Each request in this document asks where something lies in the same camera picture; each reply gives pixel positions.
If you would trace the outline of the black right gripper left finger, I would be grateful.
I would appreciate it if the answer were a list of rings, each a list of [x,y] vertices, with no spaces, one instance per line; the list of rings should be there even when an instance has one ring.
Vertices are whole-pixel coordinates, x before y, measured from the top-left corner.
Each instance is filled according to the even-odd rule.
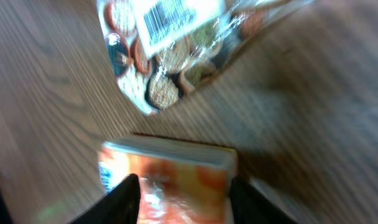
[[[71,224],[136,224],[141,188],[136,174],[129,174],[92,207],[72,220]]]

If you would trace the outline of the beige Pantree snack bag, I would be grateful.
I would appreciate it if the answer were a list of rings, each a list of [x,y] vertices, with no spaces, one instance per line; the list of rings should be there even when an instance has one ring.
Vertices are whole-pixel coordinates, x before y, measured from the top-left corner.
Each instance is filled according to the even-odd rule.
[[[143,114],[213,79],[257,33],[304,0],[97,0],[120,91]]]

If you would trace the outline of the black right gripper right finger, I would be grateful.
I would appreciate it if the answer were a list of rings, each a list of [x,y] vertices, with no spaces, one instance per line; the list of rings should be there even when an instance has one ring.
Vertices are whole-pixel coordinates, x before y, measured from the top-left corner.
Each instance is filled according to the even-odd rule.
[[[229,191],[234,224],[297,224],[240,176]]]

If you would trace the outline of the orange snack packet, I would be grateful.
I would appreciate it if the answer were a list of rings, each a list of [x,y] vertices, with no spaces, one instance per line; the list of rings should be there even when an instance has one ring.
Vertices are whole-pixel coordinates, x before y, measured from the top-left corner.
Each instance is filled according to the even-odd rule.
[[[139,178],[138,223],[233,223],[229,191],[234,149],[150,136],[105,141],[98,154],[107,192],[129,174]]]

